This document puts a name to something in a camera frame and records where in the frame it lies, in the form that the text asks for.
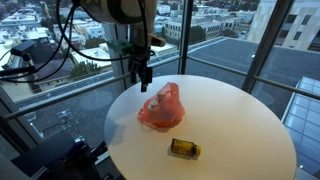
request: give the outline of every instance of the window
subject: window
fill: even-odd
[[[275,19],[272,20],[277,20],[277,18],[279,18],[279,16],[271,16],[271,14],[274,13],[274,10],[272,8],[269,8],[274,7],[276,2],[280,2],[280,0],[263,1],[261,5],[258,4],[257,11],[254,12],[254,16],[252,16],[252,20],[249,24],[243,24],[242,22],[239,24],[236,19],[226,20],[225,18],[218,18],[219,12],[217,12],[217,17],[214,18],[215,21],[209,20],[208,22],[206,22],[206,19],[201,19],[202,17],[194,15],[194,17],[191,18],[201,19],[201,21],[199,22],[201,22],[201,25],[202,23],[206,24],[203,25],[203,27],[209,27],[207,28],[209,32],[211,32],[212,30],[215,31],[213,33],[190,31],[189,43],[192,43],[190,43],[186,48],[181,48],[184,45],[179,44],[180,39],[173,38],[173,36],[177,37],[178,35],[179,37],[181,37],[183,35],[185,26],[182,26],[182,18],[179,19],[179,17],[168,17],[168,19],[166,20],[161,20],[158,24],[163,22],[163,30],[159,30],[159,34],[161,37],[167,40],[168,45],[170,45],[171,49],[155,52],[156,56],[151,57],[151,60],[148,62],[148,64],[152,65],[155,62],[161,63],[162,61],[166,61],[170,58],[174,59],[174,57],[179,55],[179,51],[177,49],[188,49],[189,51],[187,53],[186,66],[185,68],[181,67],[181,69],[184,69],[185,72],[181,73],[213,78],[229,83],[238,88],[243,88],[246,82],[246,78],[248,78],[249,70],[251,69],[251,67],[257,68],[257,63],[252,64],[253,60],[256,60],[254,58],[258,56],[257,53],[265,52],[265,54],[267,54],[265,57],[259,56],[259,59],[256,60],[257,62],[263,61],[263,65],[261,67],[258,67],[259,71],[257,72],[260,73],[256,74],[256,76],[254,76],[254,78],[250,80],[250,82],[254,81],[255,83],[254,86],[252,86],[252,91],[248,92],[254,95],[265,105],[267,105],[278,116],[279,119],[287,119],[285,122],[285,127],[288,129],[289,134],[292,135],[292,139],[295,144],[301,144],[302,141],[310,142],[307,141],[310,139],[312,139],[313,142],[319,142],[319,139],[317,139],[318,137],[314,136],[314,133],[312,133],[319,132],[318,126],[320,125],[318,125],[315,119],[312,118],[314,117],[314,115],[317,115],[317,113],[320,114],[320,112],[318,112],[318,109],[314,108],[318,107],[316,103],[319,100],[307,96],[300,96],[300,94],[298,93],[294,94],[292,93],[292,91],[284,90],[279,87],[269,85],[265,82],[258,81],[257,78],[262,78],[266,81],[275,81],[292,88],[298,87],[298,89],[300,90],[306,90],[307,92],[312,92],[313,94],[319,94],[318,89],[320,88],[320,72],[318,70],[318,67],[320,66],[320,57],[319,53],[314,53],[310,50],[312,49],[314,51],[320,51],[320,27],[317,24],[312,25],[312,23],[309,23],[310,17],[313,16],[313,14],[309,13],[312,13],[315,8],[320,9],[320,4],[318,3],[318,1],[310,1],[312,3],[309,3],[309,1],[305,1],[303,2],[304,4],[302,4],[301,1],[297,0],[293,5],[294,10],[292,11],[290,11],[290,9],[285,9],[282,6],[279,6],[279,9],[276,9],[275,13],[286,13],[283,15],[283,17],[287,17],[287,19],[281,19],[281,22],[284,22],[282,26],[283,29],[280,30],[279,34],[277,35],[278,39],[275,42],[276,45],[281,45],[282,47],[270,45],[269,48],[271,48],[271,52],[266,52],[264,47],[260,46],[260,44],[266,45],[268,44],[266,42],[269,39],[272,40],[272,42],[275,40],[275,38],[270,34],[267,34],[267,37],[269,39],[265,40],[263,39],[263,35],[266,31],[267,24],[270,21],[269,18],[274,17]],[[293,23],[296,22],[296,19],[299,20],[299,24],[293,25]],[[305,24],[308,24],[308,26],[303,27],[310,29],[299,29],[300,27],[302,27],[301,25]],[[231,29],[233,25],[239,26],[235,27],[237,28],[237,31]],[[110,25],[110,29],[114,30],[116,28],[114,28],[113,25]],[[271,27],[271,29],[268,29],[268,31],[271,32],[278,29],[280,29],[280,26]],[[239,34],[239,32],[243,31],[248,33],[246,35]],[[306,39],[304,39],[304,35],[300,38],[302,33],[306,33],[305,31],[308,32],[307,34],[310,35],[311,40],[313,38],[311,44],[308,43]],[[108,32],[105,35],[107,36],[106,39],[114,39],[114,37],[116,36],[115,34],[109,33],[110,31],[104,32]],[[126,34],[119,32],[121,31],[118,31],[117,35],[123,36],[125,38]],[[59,86],[56,88],[51,86],[50,84],[51,87],[47,88],[52,89],[46,91],[40,90],[39,85],[37,84],[31,84],[30,87],[28,84],[18,84],[19,87],[21,86],[21,88],[15,88],[18,92],[10,91],[10,88],[5,85],[0,86],[0,90],[5,90],[5,93],[11,97],[12,103],[15,104],[17,108],[26,108],[30,104],[37,106],[37,103],[39,102],[54,100],[54,98],[57,98],[59,97],[59,95],[63,95],[66,92],[72,93],[80,88],[86,88],[88,87],[88,85],[94,85],[96,82],[100,82],[101,80],[117,78],[119,74],[121,74],[117,74],[117,72],[121,72],[122,69],[127,69],[126,67],[117,65],[117,63],[118,62],[112,62],[112,67],[108,69],[107,73],[87,74],[81,77],[77,77],[79,80],[77,78],[74,78],[74,80],[70,80],[68,84],[64,84],[63,86]],[[178,62],[178,60],[174,60],[164,66],[155,68],[153,71],[153,75],[155,77],[160,75],[176,74],[179,64],[180,62]],[[103,140],[103,126],[101,126],[101,124],[104,123],[106,114],[112,102],[125,89],[123,84],[124,83],[121,80],[119,82],[97,88],[93,91],[77,95],[68,100],[61,100],[59,103],[47,106],[45,108],[39,108],[38,110],[36,110],[37,121],[34,123],[34,125],[40,130],[46,129],[46,126],[50,123],[47,121],[48,117],[57,120],[57,113],[69,108],[73,112],[74,117],[77,119],[78,123],[76,121],[72,121],[73,124],[68,128],[68,131],[72,132],[75,138],[83,137],[89,145],[94,147]],[[308,106],[308,109],[304,106],[306,104],[316,105]],[[301,122],[303,122],[304,124],[308,124],[308,127],[306,126],[305,129],[305,134],[298,131],[301,129],[301,127],[294,127],[294,125],[299,123],[301,124]],[[55,132],[53,131],[44,132],[44,134],[46,135],[45,138],[54,133]],[[297,135],[297,137],[303,137],[305,135],[305,137],[308,136],[307,138],[309,139],[305,138],[307,140],[303,140],[302,138],[300,138],[300,140],[297,141],[297,139],[299,138],[294,138],[294,135]],[[313,143],[312,145],[318,147],[318,143]],[[316,174],[316,171],[319,171],[320,160],[316,159],[317,157],[314,154],[311,153],[301,155],[301,153],[297,151],[297,155],[298,162],[301,165],[303,164],[305,167],[302,170],[306,170],[310,174]]]
[[[282,30],[282,31],[280,32],[279,38],[286,38],[287,35],[288,35],[288,33],[289,33],[289,31],[287,31],[287,30]]]
[[[293,40],[298,40],[302,32],[297,32]]]
[[[294,22],[294,20],[296,19],[296,17],[297,17],[297,15],[292,15],[292,14],[290,14],[289,16],[288,16],[288,19],[287,19],[287,23],[293,23]]]
[[[306,15],[302,21],[302,25],[307,25],[310,18],[311,18],[311,15]]]

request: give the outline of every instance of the tree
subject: tree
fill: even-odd
[[[96,48],[99,46],[99,44],[105,43],[105,42],[106,42],[106,40],[103,38],[92,38],[92,39],[88,39],[86,41],[86,44],[84,45],[84,47],[86,49]]]
[[[88,60],[86,62],[82,61],[74,65],[69,78],[76,80],[84,79],[93,76],[95,73],[99,72],[100,69],[101,68],[96,63],[89,62]]]
[[[206,33],[201,26],[192,26],[190,28],[189,44],[194,44],[206,40]]]

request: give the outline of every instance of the metal window frame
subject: metal window frame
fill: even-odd
[[[186,73],[188,47],[189,47],[189,34],[192,18],[193,0],[184,2],[184,13],[182,18],[182,31],[180,40],[180,60],[178,66],[178,74]]]
[[[277,35],[281,31],[282,25],[284,24],[286,17],[289,15],[294,2],[295,0],[278,0],[276,2],[266,30],[262,36],[261,43],[258,46],[257,52],[248,71],[248,75],[243,83],[243,91],[246,91],[249,94],[252,92],[256,82],[255,76],[259,76],[263,65],[267,61]]]

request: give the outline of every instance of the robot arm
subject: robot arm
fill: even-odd
[[[152,68],[147,67],[150,46],[164,46],[163,38],[152,35],[156,16],[157,0],[73,0],[99,22],[130,25],[129,42],[133,44],[134,58],[129,60],[131,83],[136,83],[136,74],[141,80],[141,92],[145,92],[152,82]],[[145,16],[139,3],[143,2]]]
[[[80,6],[96,21],[131,25],[130,42],[134,45],[144,46],[144,27],[139,0],[80,0]],[[157,0],[144,0],[144,10],[147,24],[148,45],[164,46],[162,38],[154,37],[154,19],[157,10]]]

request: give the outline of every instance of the small bottle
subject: small bottle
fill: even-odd
[[[171,151],[187,156],[200,156],[201,147],[193,142],[172,138]]]
[[[149,106],[148,106],[149,111],[152,111],[153,108],[155,108],[157,105],[158,105],[158,101],[157,100],[150,101]]]

